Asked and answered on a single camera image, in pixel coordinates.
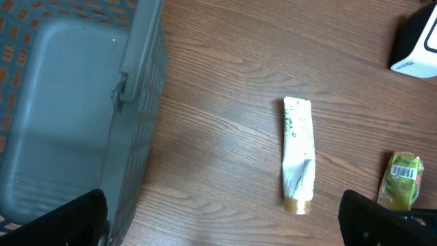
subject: barcode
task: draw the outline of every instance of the barcode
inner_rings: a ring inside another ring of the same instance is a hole
[[[391,168],[391,175],[415,180],[416,169],[411,167],[403,167],[400,165],[393,165],[393,167]]]

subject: gray plastic basket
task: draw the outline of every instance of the gray plastic basket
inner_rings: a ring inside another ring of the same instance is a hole
[[[0,0],[0,236],[100,188],[121,244],[167,69],[162,7]]]

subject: gold tube cap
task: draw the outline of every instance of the gold tube cap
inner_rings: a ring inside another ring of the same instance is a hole
[[[311,201],[285,197],[284,210],[295,215],[309,215],[311,213]]]

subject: toothpaste tube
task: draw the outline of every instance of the toothpaste tube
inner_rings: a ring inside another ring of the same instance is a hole
[[[284,209],[297,215],[311,212],[314,194],[315,148],[311,102],[284,98],[284,153],[282,162]]]

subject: wood grain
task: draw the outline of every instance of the wood grain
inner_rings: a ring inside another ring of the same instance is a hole
[[[342,245],[341,196],[375,199],[393,151],[436,208],[437,81],[387,69],[411,0],[167,0],[169,68],[124,245]],[[309,216],[283,211],[284,96],[313,105]]]

